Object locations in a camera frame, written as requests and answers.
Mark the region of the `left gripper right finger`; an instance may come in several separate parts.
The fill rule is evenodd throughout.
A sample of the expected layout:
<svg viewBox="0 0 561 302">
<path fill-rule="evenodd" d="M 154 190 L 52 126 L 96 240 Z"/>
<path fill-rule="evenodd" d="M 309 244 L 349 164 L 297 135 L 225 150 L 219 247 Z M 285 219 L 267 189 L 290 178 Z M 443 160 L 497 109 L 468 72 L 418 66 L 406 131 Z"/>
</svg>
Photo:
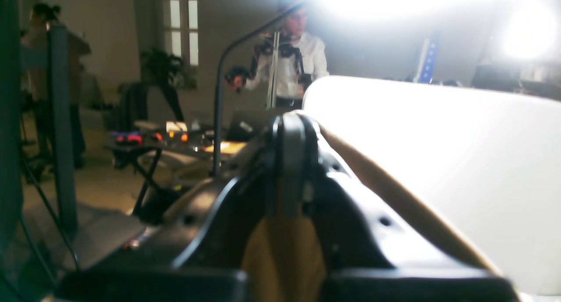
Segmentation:
<svg viewBox="0 0 561 302">
<path fill-rule="evenodd" d="M 328 276 L 321 298 L 333 302 L 518 302 L 509 280 L 469 266 L 423 238 L 352 170 L 302 118 L 309 218 L 320 231 Z"/>
</svg>

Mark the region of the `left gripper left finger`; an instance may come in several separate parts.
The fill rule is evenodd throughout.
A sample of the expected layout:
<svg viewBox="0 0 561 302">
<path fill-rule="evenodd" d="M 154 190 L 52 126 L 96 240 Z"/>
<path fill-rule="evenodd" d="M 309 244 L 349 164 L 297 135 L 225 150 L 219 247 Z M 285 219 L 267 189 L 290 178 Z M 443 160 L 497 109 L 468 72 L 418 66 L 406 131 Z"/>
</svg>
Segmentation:
<svg viewBox="0 0 561 302">
<path fill-rule="evenodd" d="M 266 129 L 219 175 L 170 207 L 164 224 L 132 250 L 66 276 L 60 302 L 301 302 L 296 241 L 303 181 L 300 113 Z"/>
</svg>

